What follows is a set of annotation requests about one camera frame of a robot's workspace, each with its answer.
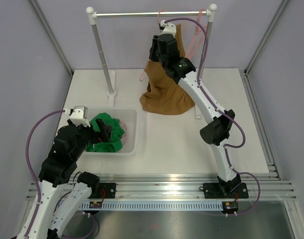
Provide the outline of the green tank top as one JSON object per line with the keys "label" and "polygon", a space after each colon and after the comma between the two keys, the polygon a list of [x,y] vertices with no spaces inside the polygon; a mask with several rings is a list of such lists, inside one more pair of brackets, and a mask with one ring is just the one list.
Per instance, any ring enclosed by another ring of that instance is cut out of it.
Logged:
{"label": "green tank top", "polygon": [[120,121],[111,117],[108,113],[100,113],[90,121],[94,131],[98,133],[100,133],[101,130],[97,124],[97,120],[102,121],[104,125],[111,129],[110,133],[108,134],[109,141],[104,142],[101,140],[99,143],[89,144],[86,151],[97,153],[115,153],[121,150],[123,147],[121,139],[125,137],[126,134],[125,127],[121,126]]}

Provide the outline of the mauve pink tank top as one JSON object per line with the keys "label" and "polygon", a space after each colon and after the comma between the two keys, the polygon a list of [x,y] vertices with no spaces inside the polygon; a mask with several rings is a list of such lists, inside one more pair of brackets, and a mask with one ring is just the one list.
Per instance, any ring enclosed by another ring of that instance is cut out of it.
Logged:
{"label": "mauve pink tank top", "polygon": [[122,145],[124,145],[127,141],[128,128],[127,128],[127,125],[121,120],[119,120],[119,124],[120,124],[120,127],[122,128],[122,130],[124,131],[123,136],[120,139]]}

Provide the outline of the pink hanger of brown top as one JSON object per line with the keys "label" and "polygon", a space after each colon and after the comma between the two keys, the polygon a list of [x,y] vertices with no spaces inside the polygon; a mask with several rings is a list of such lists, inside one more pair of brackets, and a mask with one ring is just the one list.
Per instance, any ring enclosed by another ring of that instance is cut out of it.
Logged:
{"label": "pink hanger of brown top", "polygon": [[[158,23],[158,25],[160,25],[160,19],[159,19],[160,13],[163,12],[163,11],[165,11],[165,9],[161,9],[161,10],[158,12],[158,14],[157,14],[157,23]],[[188,23],[188,24],[186,24],[186,23],[187,23],[187,21],[183,21],[183,22],[181,23],[181,26],[185,25],[185,27],[183,28],[182,31],[185,31],[185,30],[188,28],[189,23]],[[141,74],[141,76],[140,76],[140,82],[144,81],[147,77],[148,77],[148,76],[147,76],[146,72],[143,71],[142,74]]]}

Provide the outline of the brown tank top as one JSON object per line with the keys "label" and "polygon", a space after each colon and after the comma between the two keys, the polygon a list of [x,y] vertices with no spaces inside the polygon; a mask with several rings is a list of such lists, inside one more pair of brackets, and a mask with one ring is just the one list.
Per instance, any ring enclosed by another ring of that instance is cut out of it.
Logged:
{"label": "brown tank top", "polygon": [[149,82],[147,91],[140,97],[143,110],[160,115],[180,115],[193,108],[195,103],[189,94],[166,75],[159,61],[154,61],[156,51],[151,48],[149,54],[144,68]]}

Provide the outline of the pink hanger of green top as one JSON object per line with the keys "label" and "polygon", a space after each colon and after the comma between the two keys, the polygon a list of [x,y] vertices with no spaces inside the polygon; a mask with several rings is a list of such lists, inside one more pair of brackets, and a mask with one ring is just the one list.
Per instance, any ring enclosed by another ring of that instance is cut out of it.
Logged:
{"label": "pink hanger of green top", "polygon": [[198,51],[201,43],[204,41],[205,37],[201,36],[200,39],[198,39],[199,34],[201,33],[201,30],[197,27],[195,30],[195,34],[192,38],[192,41],[187,49],[186,57],[188,59],[192,59],[196,52]]}

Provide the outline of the pink hanger of mauve top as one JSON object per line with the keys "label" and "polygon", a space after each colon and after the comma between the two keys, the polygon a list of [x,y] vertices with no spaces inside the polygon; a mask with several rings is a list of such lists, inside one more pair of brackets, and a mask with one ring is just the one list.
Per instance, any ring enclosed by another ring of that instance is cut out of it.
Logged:
{"label": "pink hanger of mauve top", "polygon": [[[196,21],[197,21],[198,23],[201,23],[201,18],[202,18],[203,12],[204,12],[204,9],[202,8],[202,9],[199,11],[198,15],[197,15]],[[200,27],[199,27],[198,25],[196,25],[196,27],[195,27],[195,34],[198,35],[199,32],[200,32]]]}

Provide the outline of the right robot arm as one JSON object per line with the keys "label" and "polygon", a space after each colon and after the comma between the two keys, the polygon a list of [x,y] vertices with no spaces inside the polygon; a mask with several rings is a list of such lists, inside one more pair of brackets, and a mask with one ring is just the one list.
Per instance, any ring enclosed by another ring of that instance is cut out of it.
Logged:
{"label": "right robot arm", "polygon": [[227,156],[226,143],[235,118],[233,110],[226,111],[202,86],[196,68],[187,58],[179,54],[177,41],[172,34],[155,35],[152,39],[149,59],[159,62],[167,76],[183,88],[200,109],[207,125],[200,130],[200,136],[211,146],[217,169],[218,181],[202,186],[206,198],[234,198],[241,184],[238,173],[233,171]]}

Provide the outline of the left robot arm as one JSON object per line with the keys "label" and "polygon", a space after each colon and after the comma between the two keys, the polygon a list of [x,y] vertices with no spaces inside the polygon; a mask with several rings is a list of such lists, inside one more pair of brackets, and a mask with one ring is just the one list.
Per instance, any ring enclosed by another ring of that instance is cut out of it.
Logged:
{"label": "left robot arm", "polygon": [[90,144],[108,142],[112,126],[96,120],[99,131],[93,126],[68,125],[54,138],[48,157],[42,163],[36,183],[37,195],[27,220],[17,235],[18,239],[58,239],[81,204],[88,198],[106,196],[100,178],[92,173],[79,175],[73,190],[61,206],[57,206],[65,185],[77,167],[77,160]]}

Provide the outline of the white plastic basket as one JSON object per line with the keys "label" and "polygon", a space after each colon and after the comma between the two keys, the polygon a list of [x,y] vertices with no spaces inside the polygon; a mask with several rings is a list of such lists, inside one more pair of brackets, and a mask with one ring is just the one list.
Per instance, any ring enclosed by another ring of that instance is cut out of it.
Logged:
{"label": "white plastic basket", "polygon": [[127,141],[122,149],[115,153],[97,153],[97,152],[83,152],[84,155],[91,156],[128,156],[135,152],[138,142],[138,120],[139,115],[137,110],[132,108],[116,108],[116,107],[89,107],[87,119],[90,122],[96,115],[100,113],[108,113],[111,117],[123,121],[128,128]]}

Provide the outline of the white and silver clothes rack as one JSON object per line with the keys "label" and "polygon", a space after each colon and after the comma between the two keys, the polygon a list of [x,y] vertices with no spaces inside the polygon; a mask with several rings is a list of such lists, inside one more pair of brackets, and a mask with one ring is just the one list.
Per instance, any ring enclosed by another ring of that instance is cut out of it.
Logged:
{"label": "white and silver clothes rack", "polygon": [[97,45],[100,61],[102,64],[105,80],[107,83],[108,91],[108,105],[113,107],[115,105],[115,97],[116,97],[116,90],[115,90],[115,79],[116,79],[116,73],[109,72],[106,59],[104,56],[104,51],[102,47],[102,43],[99,37],[99,32],[96,24],[96,20],[103,17],[150,17],[150,16],[156,16],[159,17],[160,15],[163,16],[194,16],[201,17],[202,15],[205,15],[207,17],[207,36],[210,36],[213,21],[215,18],[215,13],[217,10],[216,4],[211,4],[207,10],[200,10],[200,11],[159,11],[159,12],[121,12],[121,13],[97,13],[92,7],[86,8],[86,13],[90,22],[90,25],[92,27],[93,35],[95,38],[95,42]]}

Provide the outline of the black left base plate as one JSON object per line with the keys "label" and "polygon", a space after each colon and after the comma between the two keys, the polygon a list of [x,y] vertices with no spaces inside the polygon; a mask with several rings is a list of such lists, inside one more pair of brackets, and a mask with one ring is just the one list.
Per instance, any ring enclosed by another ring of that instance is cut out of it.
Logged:
{"label": "black left base plate", "polygon": [[116,196],[116,183],[99,183],[92,187],[89,199],[114,199]]}

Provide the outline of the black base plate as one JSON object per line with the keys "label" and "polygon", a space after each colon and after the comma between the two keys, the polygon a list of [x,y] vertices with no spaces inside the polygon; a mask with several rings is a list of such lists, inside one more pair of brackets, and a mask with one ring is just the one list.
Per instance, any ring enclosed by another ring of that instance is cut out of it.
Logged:
{"label": "black base plate", "polygon": [[92,187],[89,199],[114,199],[116,196],[116,183],[99,183]]}
{"label": "black base plate", "polygon": [[245,183],[240,183],[233,189],[228,189],[221,183],[203,183],[199,187],[205,199],[248,199],[249,194]]}

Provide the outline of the aluminium mounting rail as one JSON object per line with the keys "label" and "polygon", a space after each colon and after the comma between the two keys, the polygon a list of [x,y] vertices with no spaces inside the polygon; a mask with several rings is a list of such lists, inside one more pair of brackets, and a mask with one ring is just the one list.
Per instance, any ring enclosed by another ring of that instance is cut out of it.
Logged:
{"label": "aluminium mounting rail", "polygon": [[[116,183],[116,199],[138,200],[200,200],[203,183],[217,182],[214,174],[100,174],[103,183]],[[260,183],[262,201],[295,201],[297,199],[290,181],[281,180],[275,171],[256,175]]]}

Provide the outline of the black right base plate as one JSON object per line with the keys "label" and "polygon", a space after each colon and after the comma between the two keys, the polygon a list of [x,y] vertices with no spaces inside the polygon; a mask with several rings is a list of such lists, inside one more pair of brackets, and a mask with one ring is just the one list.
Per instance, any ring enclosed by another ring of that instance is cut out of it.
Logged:
{"label": "black right base plate", "polygon": [[240,183],[233,189],[228,189],[221,183],[203,183],[199,187],[205,199],[248,199],[249,194],[245,183]]}

